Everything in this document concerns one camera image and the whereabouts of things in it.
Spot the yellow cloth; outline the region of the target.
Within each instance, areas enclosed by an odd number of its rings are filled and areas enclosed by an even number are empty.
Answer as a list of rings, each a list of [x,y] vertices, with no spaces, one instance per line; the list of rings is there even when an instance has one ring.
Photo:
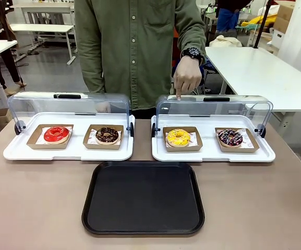
[[[270,15],[270,16],[267,16],[267,19],[266,19],[266,23],[264,25],[264,28],[271,28],[273,27],[274,23],[275,23],[275,20],[276,20],[276,17],[277,15]],[[259,27],[260,27],[260,24],[262,22],[262,19],[263,19],[263,16],[258,16],[252,20],[250,20],[249,22],[242,22],[241,24],[241,28],[243,29],[246,29],[248,31],[251,31],[251,30],[258,30]]]

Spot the person's left hand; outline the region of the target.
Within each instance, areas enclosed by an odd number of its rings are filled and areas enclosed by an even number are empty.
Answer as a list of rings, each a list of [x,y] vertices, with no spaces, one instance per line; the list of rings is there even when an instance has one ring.
[[[180,100],[182,95],[190,94],[200,84],[202,74],[199,61],[183,56],[176,67],[173,79],[176,98]]]

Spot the person in green shirt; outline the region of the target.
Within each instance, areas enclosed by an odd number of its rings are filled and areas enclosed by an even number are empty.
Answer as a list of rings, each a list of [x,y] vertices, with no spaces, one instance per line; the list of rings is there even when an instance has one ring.
[[[126,95],[137,119],[154,116],[158,98],[174,89],[183,50],[200,50],[199,68],[205,60],[196,0],[75,0],[74,11],[88,90]]]

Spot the yellow glazed donut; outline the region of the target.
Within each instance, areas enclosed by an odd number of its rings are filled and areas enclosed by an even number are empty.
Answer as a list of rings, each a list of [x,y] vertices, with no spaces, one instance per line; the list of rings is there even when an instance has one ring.
[[[174,129],[167,134],[166,141],[172,147],[186,147],[190,142],[190,134],[183,129]]]

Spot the clear display case lid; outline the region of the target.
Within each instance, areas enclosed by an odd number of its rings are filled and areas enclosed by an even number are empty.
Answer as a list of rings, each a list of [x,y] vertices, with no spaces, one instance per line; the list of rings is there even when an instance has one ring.
[[[33,117],[42,112],[76,113],[95,116],[95,105],[100,102],[111,104],[111,113],[131,116],[130,101],[122,94],[66,93],[66,92],[19,92],[8,99],[8,107],[15,121],[15,133],[19,135],[25,128],[21,117]],[[134,136],[134,124],[127,131]]]
[[[152,122],[151,135],[160,131],[160,115],[189,115],[207,117],[210,115],[242,115],[250,120],[256,117],[254,132],[262,138],[266,135],[273,104],[258,95],[175,95],[160,97],[157,101],[156,119]]]

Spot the red glazed donut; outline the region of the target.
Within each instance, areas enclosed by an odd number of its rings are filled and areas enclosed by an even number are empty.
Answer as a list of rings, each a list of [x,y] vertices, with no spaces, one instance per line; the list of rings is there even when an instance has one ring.
[[[70,131],[66,127],[51,127],[44,133],[44,140],[49,144],[62,144],[69,138]]]

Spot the black pole stand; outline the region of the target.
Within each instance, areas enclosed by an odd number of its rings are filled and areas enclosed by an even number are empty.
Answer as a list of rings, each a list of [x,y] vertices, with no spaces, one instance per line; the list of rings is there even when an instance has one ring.
[[[257,35],[257,38],[256,38],[255,43],[254,43],[254,46],[253,46],[254,49],[257,49],[257,48],[258,48],[258,44],[259,44],[260,38],[261,38],[262,33],[263,33],[263,29],[264,29],[264,25],[265,25],[265,23],[266,23],[266,19],[267,19],[267,16],[268,16],[268,12],[269,12],[269,9],[270,9],[270,7],[271,7],[271,2],[272,2],[272,0],[267,0],[267,4],[266,4],[266,7],[265,7],[263,19],[262,19],[262,22],[261,22],[261,24],[260,24],[259,31],[258,31],[258,35]]]

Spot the brown cardboard donut tray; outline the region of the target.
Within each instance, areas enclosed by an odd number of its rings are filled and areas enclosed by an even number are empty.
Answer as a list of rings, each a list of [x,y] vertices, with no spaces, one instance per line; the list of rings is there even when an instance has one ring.
[[[172,147],[166,141],[167,134],[174,129],[183,129],[186,130],[190,134],[190,142],[186,147]],[[178,153],[178,152],[198,152],[203,147],[203,142],[199,131],[196,127],[163,127],[163,140],[165,144],[165,148],[170,153]]]
[[[243,142],[240,147],[224,147],[220,144],[220,141],[217,137],[217,132],[224,129],[233,129],[240,132],[243,136]],[[220,145],[220,149],[224,153],[255,153],[259,149],[259,145],[247,128],[215,128],[215,137]]]
[[[65,141],[62,144],[49,144],[47,143],[43,136],[44,133],[47,131],[47,129],[51,127],[66,127],[69,131],[69,138],[67,141]],[[27,141],[27,145],[31,149],[43,149],[43,150],[48,150],[48,149],[66,149],[67,144],[69,140],[71,139],[72,133],[73,133],[73,124],[40,124],[37,126],[37,128],[34,130],[32,135]]]
[[[114,128],[119,133],[118,141],[113,145],[101,145],[95,139],[95,134],[98,129],[102,127]],[[114,124],[91,124],[85,134],[83,139],[83,144],[87,149],[107,149],[107,150],[118,150],[122,144],[124,136],[124,126],[123,125],[114,125]]]

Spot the white display case base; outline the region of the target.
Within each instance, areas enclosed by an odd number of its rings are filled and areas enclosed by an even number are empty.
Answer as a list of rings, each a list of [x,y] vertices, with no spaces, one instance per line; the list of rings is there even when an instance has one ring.
[[[133,116],[126,114],[103,114],[95,116],[72,112],[40,112],[33,117],[21,117],[26,128],[4,149],[3,156],[7,160],[82,160],[82,161],[122,161],[132,156],[134,138],[127,128],[135,123]],[[41,124],[73,125],[71,138],[65,149],[31,149],[27,142]],[[87,149],[83,140],[90,125],[121,125],[124,135],[118,150]]]
[[[152,155],[159,161],[221,161],[232,163],[270,163],[275,160],[275,152],[267,141],[254,132],[255,125],[242,115],[211,115],[191,117],[189,115],[159,115],[151,118],[151,125],[161,129],[152,137]],[[168,152],[162,129],[165,127],[197,128],[203,146],[194,152]],[[257,141],[259,149],[254,153],[225,153],[220,149],[215,135],[216,128],[249,129]]]

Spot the chocolate sprinkled donut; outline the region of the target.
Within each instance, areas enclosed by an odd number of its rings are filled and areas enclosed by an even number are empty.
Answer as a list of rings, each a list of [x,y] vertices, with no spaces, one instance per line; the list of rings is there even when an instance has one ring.
[[[116,129],[102,127],[95,134],[96,141],[101,145],[113,145],[119,139],[119,133]]]

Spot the white desk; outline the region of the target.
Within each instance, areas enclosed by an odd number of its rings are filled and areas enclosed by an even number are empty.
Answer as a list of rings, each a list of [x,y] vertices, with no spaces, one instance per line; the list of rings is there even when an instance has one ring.
[[[19,9],[25,23],[29,24],[75,24],[73,1],[28,0],[15,3],[10,8]]]
[[[49,33],[62,33],[66,37],[69,61],[67,65],[71,65],[76,56],[71,51],[71,44],[69,39],[69,33],[74,32],[75,28],[73,25],[61,25],[61,24],[34,24],[34,23],[16,23],[10,25],[14,32],[49,32]]]

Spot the person's right hand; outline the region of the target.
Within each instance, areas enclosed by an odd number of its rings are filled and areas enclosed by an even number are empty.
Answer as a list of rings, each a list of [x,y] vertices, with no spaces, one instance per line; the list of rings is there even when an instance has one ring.
[[[111,104],[109,102],[100,102],[95,105],[98,113],[111,113]]]

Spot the black plastic serving tray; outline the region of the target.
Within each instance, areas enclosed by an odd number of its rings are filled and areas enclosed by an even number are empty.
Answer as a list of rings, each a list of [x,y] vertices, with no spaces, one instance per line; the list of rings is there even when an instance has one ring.
[[[189,164],[106,161],[93,171],[81,221],[95,235],[190,235],[205,215]]]

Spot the cardboard box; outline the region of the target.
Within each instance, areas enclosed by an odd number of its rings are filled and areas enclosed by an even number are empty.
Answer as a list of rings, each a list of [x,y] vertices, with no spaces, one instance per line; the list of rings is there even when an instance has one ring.
[[[279,5],[279,10],[273,28],[281,33],[286,33],[295,2],[286,0],[276,0],[275,2]]]

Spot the dark purple drizzled donut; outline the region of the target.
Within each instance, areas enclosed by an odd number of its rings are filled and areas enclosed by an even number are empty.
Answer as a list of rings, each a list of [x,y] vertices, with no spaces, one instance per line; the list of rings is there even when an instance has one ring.
[[[240,147],[243,142],[243,136],[240,132],[233,129],[224,129],[217,132],[220,144],[224,147]]]

